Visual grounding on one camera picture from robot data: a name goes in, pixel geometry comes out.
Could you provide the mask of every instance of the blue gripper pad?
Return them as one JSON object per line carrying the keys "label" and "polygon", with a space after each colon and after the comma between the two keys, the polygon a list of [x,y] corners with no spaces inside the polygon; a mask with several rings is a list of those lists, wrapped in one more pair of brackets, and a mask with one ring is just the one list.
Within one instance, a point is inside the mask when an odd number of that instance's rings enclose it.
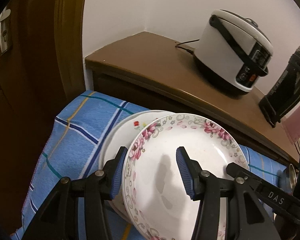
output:
{"label": "blue gripper pad", "polygon": [[122,177],[122,169],[123,169],[123,163],[124,159],[126,157],[128,149],[124,147],[123,153],[121,155],[121,158],[119,160],[119,163],[117,165],[117,168],[114,172],[112,181],[111,181],[111,190],[110,190],[110,198],[114,199],[115,196],[119,193],[120,186],[121,186],[121,177]]}
{"label": "blue gripper pad", "polygon": [[177,159],[180,175],[182,178],[183,186],[185,187],[187,195],[189,195],[190,198],[193,199],[194,198],[193,178],[187,167],[186,161],[182,155],[181,147],[177,149],[176,159]]}

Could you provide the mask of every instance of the plate rim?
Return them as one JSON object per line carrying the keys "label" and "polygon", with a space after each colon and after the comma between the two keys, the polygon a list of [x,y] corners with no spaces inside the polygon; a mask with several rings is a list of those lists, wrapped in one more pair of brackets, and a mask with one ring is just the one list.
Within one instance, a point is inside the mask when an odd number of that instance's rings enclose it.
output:
{"label": "plate rim", "polygon": [[115,205],[114,202],[112,200],[108,200],[109,205],[111,206],[111,208],[114,210],[114,212],[117,213],[117,215],[119,215],[122,219],[124,219],[127,223],[131,224],[131,220],[129,218],[129,214],[128,217],[122,213]]}
{"label": "plate rim", "polygon": [[99,156],[99,165],[98,165],[98,169],[99,170],[102,170],[103,167],[104,167],[104,157],[105,157],[105,153],[106,153],[106,149],[108,148],[109,146],[109,143],[108,140],[111,140],[111,138],[113,137],[113,135],[117,132],[117,130],[122,126],[124,125],[126,122],[138,117],[139,115],[142,115],[142,114],[146,114],[146,113],[161,113],[161,112],[170,112],[170,111],[166,111],[166,110],[145,110],[145,111],[141,111],[141,112],[138,112],[138,113],[134,113],[132,115],[129,115],[127,116],[126,118],[122,119],[119,123],[117,123],[115,125],[115,127],[113,127],[110,131],[110,133],[107,135],[102,147],[101,147],[101,150],[100,150],[100,156]]}
{"label": "plate rim", "polygon": [[[163,116],[163,117],[160,118],[160,120],[163,119],[163,118],[165,118],[165,117],[171,116],[171,115],[180,115],[180,114],[184,114],[184,115],[193,115],[193,116],[197,116],[197,117],[201,117],[201,118],[203,118],[203,119],[209,120],[209,121],[215,123],[216,125],[218,125],[220,128],[222,128],[223,130],[225,130],[225,131],[227,132],[227,130],[224,129],[221,125],[219,125],[217,122],[214,122],[213,120],[211,120],[211,119],[209,119],[209,118],[206,118],[206,117],[204,117],[204,116],[198,115],[198,114],[190,114],[190,113],[174,113],[174,114],[169,114],[169,115],[167,115],[167,116]],[[123,162],[123,169],[122,169],[122,176],[121,176],[121,186],[122,186],[122,187],[124,187],[124,171],[125,171],[125,166],[126,166],[126,164],[127,164],[127,161],[128,161],[128,158],[129,158],[129,152],[131,151],[131,148],[132,148],[133,144],[134,144],[135,141],[138,139],[138,137],[143,133],[144,130],[146,130],[150,125],[152,125],[153,123],[155,123],[155,122],[157,122],[157,121],[158,121],[158,120],[154,120],[153,122],[149,123],[146,127],[144,127],[144,128],[140,131],[140,133],[138,133],[138,135],[137,135],[137,136],[134,138],[134,140],[132,141],[132,143],[131,143],[131,145],[130,145],[128,151],[127,151],[127,154],[126,154],[126,156],[125,156],[124,162]],[[242,152],[242,156],[243,156],[244,159],[245,159],[245,162],[248,163],[246,157],[244,156],[244,153],[243,153],[243,151],[242,151],[240,145],[237,143],[237,141],[233,138],[233,136],[232,136],[230,133],[228,133],[228,134],[231,136],[231,138],[234,140],[234,142],[238,145],[240,151]],[[122,197],[123,197],[123,202],[124,202],[125,209],[127,210],[128,204],[127,204],[127,201],[126,201],[126,199],[125,199],[125,197],[124,197],[124,195],[123,195],[123,191],[122,191]],[[129,216],[129,218],[130,218],[132,224],[134,225],[134,227],[138,230],[138,232],[139,232],[145,239],[150,239],[149,236],[147,236],[147,235],[146,235],[146,234],[138,227],[138,225],[136,224],[136,222],[134,221],[134,219],[130,216],[131,214],[130,214],[128,211],[127,211],[127,214],[128,214],[128,216]]]}

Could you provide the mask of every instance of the pink object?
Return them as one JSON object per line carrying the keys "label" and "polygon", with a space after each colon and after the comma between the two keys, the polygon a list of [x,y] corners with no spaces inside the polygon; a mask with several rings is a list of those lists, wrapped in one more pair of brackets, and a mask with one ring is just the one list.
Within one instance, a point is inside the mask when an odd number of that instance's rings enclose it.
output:
{"label": "pink object", "polygon": [[290,142],[293,144],[300,138],[300,106],[282,122]]}

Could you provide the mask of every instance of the stack of plates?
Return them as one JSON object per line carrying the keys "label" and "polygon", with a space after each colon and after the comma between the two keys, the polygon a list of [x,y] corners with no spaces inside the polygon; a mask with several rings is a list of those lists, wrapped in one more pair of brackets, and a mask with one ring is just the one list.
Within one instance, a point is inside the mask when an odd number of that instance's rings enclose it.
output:
{"label": "stack of plates", "polygon": [[[145,111],[120,122],[101,151],[100,168],[126,146],[122,191],[111,201],[114,210],[148,239],[190,239],[199,202],[186,195],[176,163],[176,149],[185,147],[203,170],[231,179],[226,166],[248,168],[232,136],[202,116]],[[226,200],[220,200],[218,239],[225,238]]]}

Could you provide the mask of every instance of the red flower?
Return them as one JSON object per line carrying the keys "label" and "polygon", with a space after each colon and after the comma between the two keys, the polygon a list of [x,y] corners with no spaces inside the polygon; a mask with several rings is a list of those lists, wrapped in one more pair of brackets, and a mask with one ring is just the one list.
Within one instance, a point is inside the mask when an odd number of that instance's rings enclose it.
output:
{"label": "red flower", "polygon": [[136,159],[138,160],[140,158],[141,150],[142,150],[144,143],[145,143],[145,140],[142,135],[140,135],[138,137],[138,139],[134,142],[133,147],[129,153],[129,157],[132,158],[133,161]]}
{"label": "red flower", "polygon": [[142,136],[146,139],[146,140],[149,140],[150,139],[150,136],[151,134],[154,133],[154,130],[155,130],[155,126],[157,125],[157,123],[153,123],[151,124],[150,126],[148,126],[143,132],[142,132]]}
{"label": "red flower", "polygon": [[202,125],[202,128],[204,128],[206,133],[218,133],[220,131],[220,127],[209,120],[205,121],[205,123]]}
{"label": "red flower", "polygon": [[229,140],[230,134],[228,134],[224,129],[220,129],[220,132],[218,134],[223,140]]}

